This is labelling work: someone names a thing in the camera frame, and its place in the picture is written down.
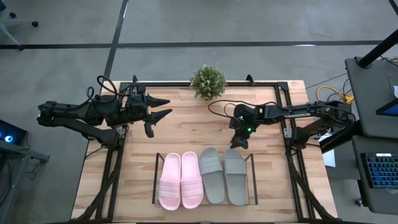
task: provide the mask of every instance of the small green plant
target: small green plant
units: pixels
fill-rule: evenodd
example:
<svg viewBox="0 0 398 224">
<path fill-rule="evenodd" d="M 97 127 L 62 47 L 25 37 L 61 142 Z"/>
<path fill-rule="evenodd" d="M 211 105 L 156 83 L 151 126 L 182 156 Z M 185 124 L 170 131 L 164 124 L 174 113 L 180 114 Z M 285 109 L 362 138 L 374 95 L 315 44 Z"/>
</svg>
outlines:
<svg viewBox="0 0 398 224">
<path fill-rule="evenodd" d="M 221 96 L 226 85 L 225 75 L 217 66 L 204 65 L 193 73 L 190 87 L 196 91 L 195 98 L 211 100 Z"/>
</svg>

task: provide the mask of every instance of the wooden table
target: wooden table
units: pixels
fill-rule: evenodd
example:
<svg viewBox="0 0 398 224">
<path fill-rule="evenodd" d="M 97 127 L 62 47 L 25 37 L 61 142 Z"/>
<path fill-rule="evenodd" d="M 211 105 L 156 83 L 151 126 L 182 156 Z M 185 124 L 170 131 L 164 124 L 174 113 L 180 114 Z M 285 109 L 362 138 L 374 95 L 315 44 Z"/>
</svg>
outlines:
<svg viewBox="0 0 398 224">
<path fill-rule="evenodd" d="M 288 81 L 292 104 L 308 101 L 304 82 Z M 222 154 L 230 146 L 234 131 L 229 129 L 229 119 L 208 111 L 212 101 L 193 97 L 189 87 L 147 87 L 151 96 L 170 99 L 167 105 L 154 111 L 172 108 L 173 111 L 154 127 L 155 137 L 147 138 L 142 122 L 130 125 L 124 147 L 121 176 L 116 199 L 114 222 L 294 222 L 295 214 L 292 187 L 285 156 L 285 147 L 279 124 L 259 126 L 251 135 L 249 149 L 239 149 L 246 157 L 254 154 L 258 205 L 237 207 L 234 205 L 201 205 L 193 210 L 182 206 L 174 212 L 152 204 L 152 188 L 157 152 L 166 155 L 175 152 L 182 155 L 193 151 L 198 155 L 208 147 L 215 147 Z M 275 91 L 270 87 L 227 87 L 224 100 L 243 100 L 252 104 L 275 101 Z M 215 104 L 215 111 L 223 112 L 224 104 Z M 232 114 L 233 107 L 227 107 Z M 305 126 L 313 118 L 297 119 L 298 126 Z M 87 153 L 99 148 L 90 142 Z M 321 150 L 309 146 L 303 150 L 310 188 L 326 210 L 337 217 Z M 103 174 L 106 150 L 88 157 L 84 163 L 80 184 L 73 207 L 72 218 L 83 213 L 98 193 Z M 300 192 L 304 214 L 307 207 Z M 108 202 L 105 201 L 104 215 Z"/>
</svg>

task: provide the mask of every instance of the slipper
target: slipper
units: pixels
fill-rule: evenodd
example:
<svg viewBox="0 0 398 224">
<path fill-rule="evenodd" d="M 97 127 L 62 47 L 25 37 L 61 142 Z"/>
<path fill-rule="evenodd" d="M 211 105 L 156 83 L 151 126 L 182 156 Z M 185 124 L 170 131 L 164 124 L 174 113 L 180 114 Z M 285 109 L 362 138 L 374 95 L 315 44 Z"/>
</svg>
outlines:
<svg viewBox="0 0 398 224">
<path fill-rule="evenodd" d="M 224 170 L 229 201 L 234 205 L 246 204 L 246 162 L 235 149 L 224 152 Z"/>
<path fill-rule="evenodd" d="M 200 174 L 210 203 L 221 203 L 225 199 L 223 168 L 218 152 L 211 147 L 205 149 L 199 158 Z"/>
<path fill-rule="evenodd" d="M 166 210 L 174 211 L 180 206 L 181 157 L 167 154 L 162 177 L 159 180 L 159 202 Z"/>
<path fill-rule="evenodd" d="M 203 200 L 203 183 L 197 154 L 194 152 L 184 153 L 181 164 L 182 205 L 187 209 L 193 209 L 199 206 Z"/>
</svg>

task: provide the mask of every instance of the black cable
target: black cable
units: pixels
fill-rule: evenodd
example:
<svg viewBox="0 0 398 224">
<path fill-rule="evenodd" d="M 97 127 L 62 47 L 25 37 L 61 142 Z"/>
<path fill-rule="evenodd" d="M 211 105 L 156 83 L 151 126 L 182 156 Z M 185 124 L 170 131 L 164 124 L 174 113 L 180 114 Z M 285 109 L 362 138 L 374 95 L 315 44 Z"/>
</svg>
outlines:
<svg viewBox="0 0 398 224">
<path fill-rule="evenodd" d="M 337 108 L 337 107 L 334 107 L 334 106 L 316 106 L 316 107 L 326 107 L 326 108 L 331 108 L 331 109 L 343 111 L 343 112 L 348 113 L 349 115 L 351 115 L 351 116 L 354 118 L 354 122 L 356 121 L 356 116 L 355 116 L 355 114 L 353 114 L 352 112 L 343 110 L 343 109 L 341 109 L 341 108 Z M 332 115 L 330 115 L 329 113 L 327 113 L 327 115 L 328 115 L 332 120 L 336 121 L 337 123 L 341 123 L 341 121 L 339 121 L 339 120 L 337 120 L 336 118 L 332 117 Z"/>
<path fill-rule="evenodd" d="M 344 84 L 343 84 L 343 96 L 344 96 L 344 101 L 346 101 L 346 90 L 345 90 L 345 87 L 346 87 L 346 83 L 348 82 L 348 80 L 349 80 L 349 78 L 347 78 L 347 80 L 344 82 Z"/>
<path fill-rule="evenodd" d="M 396 65 L 396 64 L 394 64 L 394 63 L 392 63 L 392 62 L 390 62 L 387 58 L 385 58 L 385 57 L 383 57 L 383 56 L 380 56 L 380 58 L 383 58 L 385 61 L 387 61 L 387 62 L 390 63 L 391 65 L 398 67 L 398 65 Z"/>
<path fill-rule="evenodd" d="M 234 118 L 234 117 L 233 117 L 233 116 L 229 116 L 229 115 L 220 114 L 220 113 L 214 112 L 214 111 L 212 111 L 212 110 L 210 109 L 210 106 L 211 106 L 211 105 L 213 105 L 213 104 L 215 104 L 215 103 L 218 103 L 218 102 L 244 103 L 244 104 L 246 104 L 246 105 L 254 106 L 254 107 L 256 107 L 256 106 L 265 106 L 265 105 L 268 105 L 268 104 L 274 104 L 274 105 L 276 105 L 278 108 L 280 108 L 280 109 L 282 109 L 282 110 L 288 110 L 288 109 L 285 109 L 285 108 L 279 106 L 277 103 L 275 103 L 275 102 L 273 102 L 273 101 L 270 101 L 270 102 L 267 102 L 267 103 L 263 103 L 263 104 L 261 104 L 261 105 L 254 105 L 254 104 L 251 104 L 251 103 L 248 103 L 248 102 L 245 102 L 245 101 L 241 101 L 241 100 L 216 100 L 216 101 L 210 103 L 210 104 L 207 106 L 207 108 L 208 108 L 208 110 L 209 110 L 210 112 L 212 112 L 213 114 L 216 114 L 216 115 L 218 115 L 218 116 L 225 117 L 225 118 Z"/>
<path fill-rule="evenodd" d="M 128 88 L 132 87 L 136 85 L 136 83 L 130 83 L 128 86 L 124 87 L 122 90 L 120 90 L 120 92 L 123 92 L 124 90 L 127 90 Z"/>
<path fill-rule="evenodd" d="M 317 145 L 317 144 L 311 144 L 311 143 L 306 143 L 306 145 L 308 145 L 308 146 L 315 146 L 315 147 L 321 147 L 320 145 Z"/>
<path fill-rule="evenodd" d="M 347 85 L 347 84 L 346 84 Z M 344 87 L 344 86 L 343 86 Z M 338 92 L 341 92 L 343 90 L 343 87 L 341 87 L 341 89 Z M 337 96 L 337 94 L 336 94 Z M 334 96 L 331 100 L 334 100 L 336 98 L 336 96 Z"/>
<path fill-rule="evenodd" d="M 330 94 L 330 95 L 328 96 L 328 99 L 326 100 L 326 102 L 329 102 L 329 101 L 330 101 L 330 98 L 331 98 L 332 96 L 334 96 L 334 95 L 337 95 L 337 93 L 332 93 L 332 94 Z"/>
<path fill-rule="evenodd" d="M 27 144 L 27 147 L 30 149 L 30 144 L 29 144 L 28 137 L 29 137 L 29 133 L 26 133 L 26 144 Z"/>
<path fill-rule="evenodd" d="M 312 88 L 312 87 L 314 87 L 314 86 L 316 86 L 316 85 L 319 85 L 319 84 L 322 84 L 322 83 L 328 82 L 328 81 L 330 81 L 330 80 L 334 80 L 335 78 L 342 77 L 343 75 L 347 75 L 347 73 L 344 73 L 344 74 L 338 75 L 338 76 L 336 76 L 336 77 L 333 77 L 333 78 L 329 78 L 328 80 L 322 81 L 322 82 L 320 82 L 320 83 L 317 83 L 317 84 L 314 84 L 314 85 L 310 85 L 309 87 L 306 87 L 306 90 L 307 90 L 307 89 L 309 89 L 309 88 Z"/>
<path fill-rule="evenodd" d="M 109 84 L 111 84 L 113 90 L 111 90 L 111 89 L 109 89 L 108 87 L 106 87 L 106 86 L 103 84 L 103 80 L 108 81 Z M 114 98 L 113 98 L 112 100 L 109 100 L 109 101 L 101 101 L 101 100 L 98 100 L 98 99 L 97 99 L 98 96 L 94 96 L 94 92 L 95 92 L 95 91 L 94 91 L 94 88 L 93 88 L 92 86 L 89 86 L 89 87 L 87 88 L 87 90 L 86 90 L 87 100 L 84 101 L 83 103 L 77 105 L 76 107 L 67 109 L 67 111 L 77 110 L 77 109 L 79 109 L 79 108 L 85 106 L 85 105 L 86 105 L 87 103 L 89 103 L 90 101 L 96 101 L 97 103 L 112 103 L 112 102 L 114 102 L 115 100 L 117 100 L 118 96 L 124 96 L 124 95 L 121 95 L 121 94 L 118 93 L 118 89 L 116 89 L 116 86 L 114 85 L 114 83 L 113 83 L 110 79 L 108 79 L 107 77 L 105 77 L 105 76 L 103 76 L 103 75 L 100 75 L 100 76 L 97 77 L 97 82 L 98 82 L 98 84 L 99 84 L 102 88 L 104 88 L 105 90 L 108 90 L 109 92 L 111 92 L 111 93 L 114 94 Z"/>
<path fill-rule="evenodd" d="M 93 153 L 98 152 L 98 151 L 101 150 L 101 149 L 104 149 L 104 147 L 101 146 L 99 149 L 96 149 L 96 150 L 92 151 L 91 153 L 87 154 L 87 155 L 85 156 L 85 159 L 87 159 L 88 156 L 90 156 L 90 155 L 93 154 Z"/>
<path fill-rule="evenodd" d="M 294 150 L 294 152 L 291 153 L 291 156 L 294 156 L 294 155 L 296 155 L 297 153 L 299 153 L 299 150 L 298 150 L 298 149 L 292 149 L 292 150 Z"/>
<path fill-rule="evenodd" d="M 33 167 L 33 169 L 31 171 L 27 171 L 26 174 L 29 174 L 29 179 L 30 180 L 34 180 L 36 178 L 36 169 L 38 168 L 38 166 L 41 164 L 41 162 L 38 162 L 37 164 L 31 164 Z"/>
<path fill-rule="evenodd" d="M 227 103 L 227 104 L 225 104 L 225 106 L 224 106 L 224 113 L 225 113 L 226 116 L 229 116 L 228 113 L 226 112 L 226 107 L 227 107 L 228 105 L 234 105 L 234 106 L 236 107 L 236 105 L 233 104 L 233 103 Z"/>
<path fill-rule="evenodd" d="M 130 130 L 130 127 L 127 125 L 126 130 L 124 131 L 124 134 L 121 136 L 121 138 L 126 137 L 127 132 Z"/>
<path fill-rule="evenodd" d="M 9 159 L 7 159 L 7 164 L 8 164 L 8 184 L 9 184 L 9 187 L 8 187 L 8 190 L 6 191 L 5 195 L 4 195 L 4 193 L 1 195 L 2 200 L 0 202 L 0 207 L 4 203 L 4 201 L 6 201 L 7 196 L 10 193 L 10 190 L 12 188 L 12 171 L 11 171 L 11 164 L 10 164 Z"/>
</svg>

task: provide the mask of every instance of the floor tile line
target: floor tile line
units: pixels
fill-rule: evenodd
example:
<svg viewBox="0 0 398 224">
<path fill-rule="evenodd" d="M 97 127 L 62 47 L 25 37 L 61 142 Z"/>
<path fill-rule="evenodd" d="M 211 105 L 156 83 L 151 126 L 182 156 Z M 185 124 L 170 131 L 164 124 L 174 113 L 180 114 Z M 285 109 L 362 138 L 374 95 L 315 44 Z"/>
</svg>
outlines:
<svg viewBox="0 0 398 224">
<path fill-rule="evenodd" d="M 119 19 L 116 25 L 111 50 L 109 51 L 108 60 L 106 61 L 104 76 L 109 78 L 111 76 L 112 66 L 114 62 L 114 57 L 116 55 L 116 49 L 118 48 L 118 42 L 120 38 L 120 33 L 122 31 L 122 26 L 124 22 L 124 16 L 126 15 L 127 5 L 129 4 L 129 0 L 123 0 L 122 6 L 119 12 Z"/>
<path fill-rule="evenodd" d="M 316 47 L 316 46 L 352 46 L 378 45 L 382 40 L 339 40 L 339 41 L 250 41 L 250 42 L 159 42 L 159 43 L 122 43 L 121 49 L 139 48 L 188 48 L 188 47 Z"/>
<path fill-rule="evenodd" d="M 331 41 L 249 41 L 249 42 L 158 42 L 111 44 L 27 44 L 25 49 L 162 49 L 191 47 L 317 47 L 378 45 L 382 40 L 331 40 Z M 17 45 L 0 45 L 0 49 L 18 49 Z"/>
<path fill-rule="evenodd" d="M 108 49 L 112 44 L 25 44 L 24 49 Z M 0 49 L 19 49 L 18 45 L 0 45 Z"/>
<path fill-rule="evenodd" d="M 394 0 L 388 0 L 388 1 L 390 2 L 392 9 L 394 10 L 394 12 L 396 12 L 396 14 L 398 16 L 398 6 L 397 6 L 396 2 Z"/>
<path fill-rule="evenodd" d="M 341 75 L 338 75 L 338 76 L 335 76 L 335 77 L 333 77 L 333 78 L 329 78 L 329 79 L 327 79 L 327 80 L 323 80 L 322 82 L 319 82 L 319 83 L 316 83 L 316 84 L 310 85 L 310 86 L 306 87 L 306 90 L 307 90 L 307 89 L 309 89 L 309 88 L 312 88 L 312 87 L 314 87 L 314 86 L 317 86 L 317 85 L 319 85 L 319 84 L 322 84 L 322 83 L 328 82 L 328 81 L 330 81 L 330 80 L 334 80 L 335 78 L 342 77 L 343 75 L 347 75 L 347 73 L 343 73 L 343 74 L 341 74 Z"/>
</svg>

